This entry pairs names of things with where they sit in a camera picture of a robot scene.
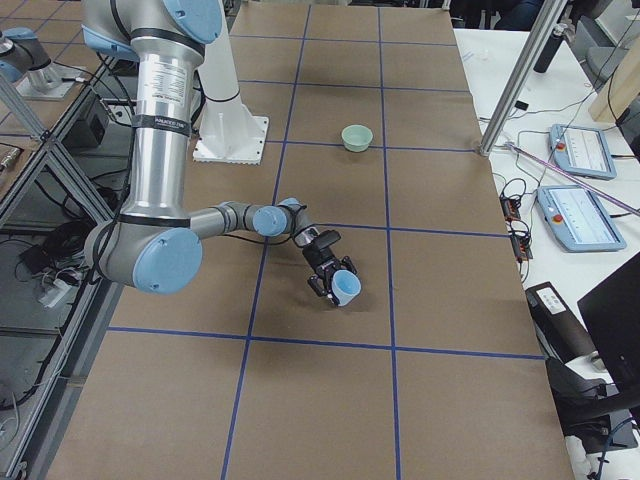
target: blue tape line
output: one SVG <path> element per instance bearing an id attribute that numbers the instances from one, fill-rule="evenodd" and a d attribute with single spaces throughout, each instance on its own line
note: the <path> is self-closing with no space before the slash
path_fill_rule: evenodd
<path id="1" fill-rule="evenodd" d="M 142 327 L 124 327 L 124 326 L 110 326 L 107 328 L 110 332 L 119 333 L 140 333 L 147 335 L 167 335 L 175 337 L 201 337 L 201 338 L 217 338 L 221 340 L 251 340 L 252 342 L 264 342 L 264 343 L 284 343 L 293 345 L 310 345 L 321 347 L 337 347 L 337 348 L 354 348 L 361 350 L 386 350 L 391 351 L 395 348 L 396 351 L 411 352 L 411 353 L 427 353 L 434 355 L 453 355 L 464 357 L 484 357 L 484 358 L 510 358 L 515 360 L 544 360 L 542 355 L 531 355 L 526 353 L 504 353 L 504 352 L 482 352 L 476 350 L 453 350 L 446 348 L 428 348 L 428 347 L 411 347 L 406 345 L 380 345 L 374 343 L 358 343 L 358 342 L 337 342 L 330 340 L 309 340 L 302 338 L 282 338 L 282 337 L 267 337 L 263 335 L 237 335 L 231 333 L 216 333 L 216 332 L 197 332 L 190 330 L 173 330 L 173 329 L 155 329 L 155 328 L 142 328 Z"/>
<path id="2" fill-rule="evenodd" d="M 523 353 L 500 353 L 500 352 L 477 352 L 473 350 L 448 350 L 440 348 L 421 347 L 396 347 L 401 352 L 433 353 L 437 355 L 456 355 L 465 357 L 487 357 L 487 358 L 511 358 L 515 360 L 544 360 L 542 355 L 529 355 Z"/>
<path id="3" fill-rule="evenodd" d="M 230 34 L 231 38 L 257 38 L 257 39 L 279 39 L 279 40 L 313 40 L 313 41 L 321 41 L 321 42 L 345 42 L 345 43 L 377 43 L 382 45 L 425 45 L 430 47 L 457 47 L 455 43 L 433 43 L 433 42 L 391 42 L 388 40 L 380 41 L 380 40 L 346 40 L 346 39 L 331 39 L 331 38 L 303 38 L 303 37 L 284 37 L 279 35 L 247 35 L 247 34 Z"/>
<path id="4" fill-rule="evenodd" d="M 340 147 L 344 148 L 341 143 L 326 143 L 326 142 L 305 142 L 301 140 L 267 140 L 267 143 L 283 143 L 290 145 L 313 145 L 319 147 Z M 380 145 L 371 145 L 369 148 L 381 149 Z M 475 153 L 473 148 L 437 148 L 437 147 L 384 147 L 387 150 L 411 150 L 418 152 L 449 152 L 449 153 Z"/>
<path id="5" fill-rule="evenodd" d="M 147 333 L 156 335 L 173 335 L 180 337 L 205 337 L 205 338 L 220 338 L 224 340 L 246 340 L 246 335 L 233 335 L 231 333 L 214 333 L 214 332 L 196 332 L 189 330 L 172 330 L 172 329 L 155 329 L 155 328 L 140 328 L 140 327 L 119 327 L 110 326 L 107 328 L 110 332 L 126 332 L 126 333 Z"/>
<path id="6" fill-rule="evenodd" d="M 384 204 L 387 232 L 387 276 L 389 279 L 389 328 L 391 338 L 391 380 L 393 388 L 393 430 L 396 461 L 396 480 L 402 480 L 402 451 L 400 448 L 400 407 L 398 399 L 398 359 L 396 355 L 396 324 L 393 295 L 393 255 L 391 248 L 391 206 L 389 195 L 389 164 L 387 161 L 387 128 L 384 104 L 384 66 L 382 54 L 382 15 L 378 14 L 378 51 L 380 55 L 380 106 L 382 109 L 382 156 L 384 168 Z"/>
<path id="7" fill-rule="evenodd" d="M 51 13 L 51 15 L 49 15 L 47 18 L 45 18 L 45 19 L 44 19 L 44 23 L 43 23 L 42 25 L 40 25 L 38 28 L 36 28 L 36 29 L 34 30 L 34 33 L 38 33 L 38 30 L 40 30 L 42 27 L 44 27 L 44 26 L 47 24 L 47 22 L 48 22 L 49 20 L 51 20 L 51 17 L 53 17 L 56 13 L 58 13 L 58 11 L 59 11 L 62 7 L 64 7 L 64 5 L 65 5 L 65 2 L 58 2 L 58 3 L 60 4 L 60 5 L 58 5 L 58 8 L 56 8 L 56 9 Z"/>
<path id="8" fill-rule="evenodd" d="M 260 80 L 260 79 L 243 79 L 238 80 L 238 83 L 262 83 L 267 85 L 294 85 L 294 82 L 284 82 L 280 80 Z M 405 92 L 442 92 L 442 93 L 468 93 L 471 94 L 469 90 L 456 90 L 449 88 L 421 88 L 421 87 L 384 87 L 384 86 L 375 86 L 375 85 L 350 85 L 350 84 L 340 84 L 340 83 L 310 83 L 310 82 L 297 82 L 298 85 L 303 85 L 305 87 L 331 87 L 331 88 L 366 88 L 366 89 L 380 89 L 383 90 L 394 90 L 394 91 L 405 91 Z"/>
<path id="9" fill-rule="evenodd" d="M 9 12 L 9 14 L 6 17 L 0 18 L 0 23 L 4 22 L 9 18 L 13 18 L 13 14 L 16 13 L 18 10 L 20 10 L 26 3 L 27 3 L 27 0 L 22 0 L 22 3 L 20 3 L 20 5 L 18 5 L 16 8 L 11 10 L 11 12 Z"/>
<path id="10" fill-rule="evenodd" d="M 387 350 L 391 351 L 389 345 L 375 345 L 369 343 L 353 343 L 353 342 L 332 342 L 325 340 L 304 340 L 299 338 L 277 338 L 265 336 L 252 336 L 251 340 L 266 343 L 286 343 L 293 345 L 315 345 L 321 347 L 342 347 L 342 348 L 359 348 L 363 350 Z"/>
<path id="11" fill-rule="evenodd" d="M 304 33 L 303 33 L 303 37 L 306 36 L 307 34 L 307 28 L 309 27 L 309 18 L 311 16 L 311 5 L 309 5 L 307 7 L 307 18 L 305 21 L 305 25 L 304 25 Z M 296 67 L 296 83 L 298 82 L 298 79 L 300 78 L 300 65 L 302 63 L 302 55 L 304 52 L 304 40 L 302 41 L 301 45 L 300 45 L 300 54 L 298 56 L 298 65 Z M 284 163 L 284 155 L 285 155 L 285 150 L 286 150 L 286 140 L 287 137 L 289 135 L 289 127 L 291 126 L 291 116 L 293 113 L 293 105 L 295 103 L 295 96 L 296 96 L 296 85 L 293 86 L 292 92 L 291 92 L 291 103 L 289 105 L 289 113 L 288 113 L 288 117 L 287 117 L 287 124 L 285 127 L 285 133 L 284 133 L 284 140 L 285 140 L 285 144 L 282 147 L 282 151 L 280 152 L 280 164 L 278 165 L 278 173 L 276 175 L 276 180 L 275 180 L 275 185 L 274 185 L 274 189 L 273 189 L 273 197 L 272 197 L 272 204 L 275 205 L 276 203 L 276 199 L 277 199 L 277 195 L 278 195 L 278 186 L 280 184 L 280 177 L 282 174 L 282 166 Z M 233 436 L 235 433 L 235 426 L 236 426 L 236 420 L 238 417 L 238 409 L 240 407 L 240 398 L 242 396 L 242 386 L 244 384 L 244 375 L 246 372 L 246 368 L 247 368 L 247 360 L 249 357 L 249 347 L 251 346 L 251 336 L 252 336 L 252 332 L 253 332 L 253 325 L 255 323 L 255 318 L 256 318 L 256 312 L 257 312 L 257 308 L 258 308 L 258 299 L 260 297 L 260 287 L 262 285 L 262 278 L 264 275 L 264 267 L 266 265 L 267 262 L 267 252 L 268 252 L 268 246 L 265 244 L 265 246 L 262 248 L 262 258 L 260 260 L 260 269 L 258 271 L 258 281 L 256 282 L 256 290 L 255 290 L 255 294 L 253 297 L 253 305 L 251 307 L 251 320 L 249 321 L 249 329 L 247 331 L 247 340 L 245 342 L 245 349 L 244 349 L 244 353 L 242 356 L 242 364 L 240 366 L 240 375 L 238 376 L 238 385 L 236 388 L 236 396 L 234 399 L 234 404 L 233 404 L 233 412 L 231 414 L 231 423 L 229 425 L 229 434 L 227 436 L 227 446 L 225 448 L 225 453 L 224 453 L 224 462 L 222 465 L 222 472 L 220 474 L 220 480 L 226 480 L 227 477 L 227 472 L 229 469 L 229 460 L 231 458 L 231 447 L 233 445 Z"/>

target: light blue joint cap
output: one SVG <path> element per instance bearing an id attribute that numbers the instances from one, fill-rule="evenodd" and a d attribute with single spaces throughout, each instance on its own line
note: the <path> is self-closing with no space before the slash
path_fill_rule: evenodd
<path id="1" fill-rule="evenodd" d="M 172 228 L 144 248 L 133 267 L 133 284 L 147 293 L 175 293 L 196 276 L 202 244 L 188 228 Z"/>
<path id="2" fill-rule="evenodd" d="M 0 60 L 0 75 L 6 78 L 9 82 L 17 82 L 22 78 L 22 72 L 10 63 Z"/>
<path id="3" fill-rule="evenodd" d="M 171 18 L 198 43 L 213 42 L 222 31 L 218 0 L 162 0 Z"/>
<path id="4" fill-rule="evenodd" d="M 129 60 L 132 62 L 140 61 L 138 54 L 126 43 L 106 37 L 85 25 L 82 26 L 82 31 L 84 34 L 84 43 L 92 50 L 121 60 Z"/>
<path id="5" fill-rule="evenodd" d="M 290 207 L 293 205 L 300 205 L 300 201 L 297 198 L 289 197 L 289 198 L 285 198 L 278 205 L 287 205 Z"/>
<path id="6" fill-rule="evenodd" d="M 10 40 L 37 40 L 38 38 L 33 33 L 33 30 L 27 27 L 10 28 L 9 30 L 3 30 L 2 33 Z"/>
<path id="7" fill-rule="evenodd" d="M 275 237 L 287 228 L 287 216 L 278 207 L 259 208 L 253 215 L 253 228 L 262 236 Z"/>

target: table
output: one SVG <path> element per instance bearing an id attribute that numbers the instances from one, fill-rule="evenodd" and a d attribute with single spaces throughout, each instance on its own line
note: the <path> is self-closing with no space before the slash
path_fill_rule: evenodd
<path id="1" fill-rule="evenodd" d="M 524 45 L 526 34 L 471 30 L 456 30 L 455 33 L 478 116 L 490 117 Z M 574 125 L 579 126 L 603 129 L 611 127 L 610 124 L 597 124 L 591 120 L 588 109 L 596 97 L 595 93 L 589 95 L 591 91 L 592 86 L 586 75 L 568 46 L 563 44 L 545 74 L 531 74 L 520 100 L 529 104 L 529 111 L 559 110 L 586 98 L 584 104 L 569 107 L 561 112 L 544 112 L 510 120 L 504 128 L 503 135 L 498 139 L 498 145 L 505 141 L 517 141 L 518 132 L 522 130 L 548 131 L 554 123 L 566 124 L 573 121 Z M 632 153 L 617 129 L 608 130 L 606 136 L 612 154 Z M 523 134 L 520 139 L 525 150 L 539 158 L 549 158 L 546 135 Z M 523 178 L 527 183 L 527 191 L 535 190 L 537 182 L 516 168 L 514 155 L 494 149 L 490 160 L 494 172 L 507 179 Z M 618 159 L 615 162 L 618 171 L 615 180 L 591 179 L 587 182 L 630 205 L 640 206 L 640 164 L 636 159 Z M 521 160 L 519 164 L 534 177 L 541 177 L 542 167 L 526 159 Z M 546 172 L 542 178 L 543 185 L 567 183 L 569 182 L 566 179 L 551 171 Z M 504 182 L 496 177 L 496 185 L 500 191 Z M 518 190 L 521 190 L 521 185 L 514 187 L 515 190 L 507 193 L 520 193 Z M 529 262 L 530 269 L 524 281 L 524 288 L 550 281 L 572 312 L 582 321 L 577 301 L 640 251 L 640 222 L 634 216 L 615 220 L 628 244 L 624 250 L 570 254 L 559 247 L 550 230 L 544 225 L 539 210 L 532 210 L 532 202 L 533 196 L 526 196 L 521 207 L 525 221 L 533 225 L 534 258 Z M 617 207 L 606 202 L 605 207 L 611 214 L 621 213 Z M 570 366 L 587 378 L 602 377 L 602 374 L 588 365 L 585 359 L 576 359 Z M 594 466 L 597 466 L 596 456 L 590 456 Z M 640 469 L 640 450 L 613 452 L 611 457 L 607 454 L 607 459 L 611 463 L 604 469 L 603 478 L 633 477 Z"/>
<path id="2" fill-rule="evenodd" d="M 364 291 L 206 240 L 182 292 L 125 290 L 47 478 L 572 478 L 447 13 L 248 3 L 232 46 L 264 158 L 189 162 L 187 207 L 296 196 Z"/>

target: wire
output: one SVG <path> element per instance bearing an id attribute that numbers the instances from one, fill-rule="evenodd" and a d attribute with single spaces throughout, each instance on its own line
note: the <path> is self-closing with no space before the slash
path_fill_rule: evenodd
<path id="1" fill-rule="evenodd" d="M 79 219 L 83 218 L 83 216 L 78 215 L 78 214 L 72 212 L 71 210 L 69 210 L 69 208 L 67 208 L 67 206 L 63 202 L 59 202 L 58 200 L 53 198 L 38 180 L 34 180 L 33 183 L 35 183 L 36 187 L 38 187 L 40 192 L 42 192 L 42 194 L 47 198 L 47 200 L 49 200 L 54 205 L 57 205 L 58 207 L 60 207 L 60 209 L 62 210 L 62 213 L 65 216 L 67 216 L 69 218 L 72 218 L 74 220 L 79 220 Z"/>
<path id="2" fill-rule="evenodd" d="M 126 171 L 127 171 L 126 168 L 121 168 L 120 170 L 112 170 L 110 172 L 105 172 L 105 173 L 101 173 L 100 175 L 95 175 L 93 177 L 89 177 L 89 180 L 91 180 L 92 182 L 95 182 L 99 178 L 108 177 L 109 175 L 118 175 L 119 173 L 124 173 Z"/>
<path id="3" fill-rule="evenodd" d="M 120 77 L 118 75 L 116 75 L 116 73 L 113 71 L 111 66 L 109 66 L 109 64 L 107 63 L 105 58 L 102 55 L 100 55 L 98 52 L 96 52 L 96 57 L 98 57 L 98 60 L 100 60 L 100 63 L 102 64 L 102 66 L 107 69 L 107 71 L 111 74 L 113 79 L 116 81 L 116 83 L 118 84 L 118 86 L 122 90 L 122 93 L 124 93 L 125 99 L 127 100 L 127 105 L 129 106 L 129 110 L 131 110 L 131 115 L 135 115 L 136 114 L 135 105 L 133 104 L 133 101 L 131 100 L 131 96 L 129 95 L 129 92 L 127 91 L 126 87 L 124 86 L 124 84 L 120 80 Z"/>
<path id="4" fill-rule="evenodd" d="M 80 68 L 80 67 L 73 67 L 73 66 L 71 66 L 71 65 L 67 65 L 67 64 L 65 64 L 65 63 L 58 62 L 58 61 L 55 61 L 55 62 L 53 62 L 53 63 L 55 63 L 56 65 L 60 65 L 61 67 L 70 68 L 70 69 L 72 69 L 72 70 L 77 70 L 77 71 L 79 71 L 79 72 L 86 73 L 86 74 L 87 74 L 87 75 L 89 75 L 92 79 L 94 79 L 96 82 L 100 83 L 104 88 L 106 88 L 106 89 L 107 89 L 107 91 L 108 91 L 111 95 L 113 95 L 113 98 L 118 98 L 118 95 L 116 95 L 116 93 L 111 89 L 111 87 L 110 87 L 109 85 L 107 85 L 107 83 L 106 83 L 104 80 L 102 80 L 100 77 L 98 77 L 95 73 L 91 73 L 89 70 L 85 70 L 84 68 Z M 77 79 L 73 78 L 73 79 L 70 79 L 70 81 L 74 81 L 74 82 L 78 82 L 78 83 L 85 83 L 86 85 L 89 85 L 88 83 L 86 83 L 87 81 L 86 81 L 86 80 L 84 80 L 84 79 L 82 79 L 82 81 L 80 81 L 80 80 L 77 80 Z"/>
<path id="5" fill-rule="evenodd" d="M 2 241 L 0 241 L 0 245 L 3 245 L 5 243 L 9 243 L 9 242 L 21 243 L 23 245 L 28 245 L 29 247 L 35 247 L 36 246 L 35 243 L 27 242 L 26 240 L 20 240 L 18 238 L 8 238 L 6 240 L 2 240 Z"/>
<path id="6" fill-rule="evenodd" d="M 618 430 L 620 430 L 627 423 L 632 422 L 632 421 L 633 421 L 633 417 L 625 418 L 618 425 L 616 425 L 611 430 L 609 435 L 607 436 L 607 441 L 604 443 L 604 448 L 602 450 L 602 456 L 600 458 L 598 458 L 598 461 L 600 462 L 600 465 L 598 466 L 598 472 L 596 473 L 596 476 L 594 477 L 594 480 L 600 480 L 602 478 L 602 468 L 604 467 L 605 457 L 607 455 L 607 452 L 609 451 L 609 447 L 613 443 L 613 437 L 615 437 L 616 433 L 618 433 Z"/>

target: black cable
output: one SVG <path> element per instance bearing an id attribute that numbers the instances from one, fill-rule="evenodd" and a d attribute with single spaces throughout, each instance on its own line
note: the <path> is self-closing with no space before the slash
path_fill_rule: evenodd
<path id="1" fill-rule="evenodd" d="M 63 223 L 47 235 L 42 250 L 54 261 L 73 257 L 84 249 L 84 242 L 94 225 L 89 220 Z"/>
<path id="2" fill-rule="evenodd" d="M 126 171 L 127 171 L 126 168 L 121 168 L 120 170 L 112 170 L 110 172 L 104 172 L 104 173 L 101 173 L 100 175 L 95 175 L 93 177 L 89 177 L 89 180 L 91 180 L 92 182 L 95 182 L 99 178 L 108 177 L 109 175 L 117 175 L 119 173 L 124 173 Z"/>
<path id="3" fill-rule="evenodd" d="M 48 192 L 47 190 L 42 186 L 42 184 L 38 181 L 38 180 L 34 180 L 34 182 L 36 187 L 38 187 L 38 189 L 40 190 L 40 192 L 42 192 L 42 194 L 47 198 L 47 200 L 49 200 L 51 203 L 53 203 L 54 205 L 57 205 L 58 207 L 60 207 L 60 210 L 62 210 L 62 213 L 72 219 L 80 219 L 83 218 L 80 215 L 77 215 L 76 213 L 72 212 L 71 210 L 69 210 L 64 203 L 59 202 L 58 200 L 56 200 L 55 198 L 53 198 Z"/>
<path id="4" fill-rule="evenodd" d="M 36 246 L 35 243 L 27 242 L 26 240 L 20 240 L 19 238 L 8 238 L 6 240 L 0 240 L 0 245 L 3 245 L 5 243 L 9 243 L 9 242 L 22 243 L 23 245 L 28 245 L 29 247 L 35 247 Z"/>
<path id="5" fill-rule="evenodd" d="M 118 84 L 118 86 L 122 90 L 122 93 L 124 93 L 125 99 L 127 100 L 127 105 L 129 106 L 129 110 L 131 110 L 131 116 L 134 116 L 136 114 L 135 105 L 133 104 L 133 101 L 131 100 L 131 96 L 129 95 L 129 92 L 127 91 L 126 87 L 124 86 L 124 84 L 120 80 L 120 77 L 118 77 L 118 75 L 115 74 L 113 69 L 109 66 L 109 64 L 107 63 L 107 61 L 105 60 L 105 58 L 102 55 L 100 55 L 98 52 L 96 52 L 96 56 L 98 57 L 98 60 L 100 60 L 100 63 L 102 64 L 102 66 L 107 69 L 107 71 L 111 74 L 113 79 L 116 81 L 116 83 Z"/>
<path id="6" fill-rule="evenodd" d="M 198 87 L 196 88 L 194 86 L 193 88 L 200 92 L 200 104 L 198 105 L 198 108 L 196 108 L 196 110 L 193 112 L 193 115 L 191 115 L 191 130 L 194 132 L 197 132 L 195 123 L 198 121 L 198 118 L 202 114 L 202 111 L 207 104 L 207 96 L 204 93 L 204 88 L 202 87 L 202 81 L 200 79 L 200 72 L 198 70 L 196 70 L 196 73 L 194 74 L 194 81 L 196 80 L 198 81 Z"/>
<path id="7" fill-rule="evenodd" d="M 86 73 L 87 75 L 89 75 L 92 79 L 94 79 L 96 82 L 100 83 L 104 88 L 107 89 L 107 91 L 113 95 L 113 98 L 118 98 L 118 95 L 116 95 L 116 93 L 111 89 L 111 87 L 109 85 L 107 85 L 107 83 L 102 80 L 100 77 L 98 77 L 95 73 L 91 73 L 89 70 L 85 70 L 84 68 L 80 68 L 80 67 L 72 67 L 71 65 L 66 65 L 64 63 L 61 62 L 53 62 L 56 65 L 60 65 L 61 67 L 65 67 L 65 68 L 71 68 L 72 70 L 78 70 L 79 72 L 83 72 Z"/>

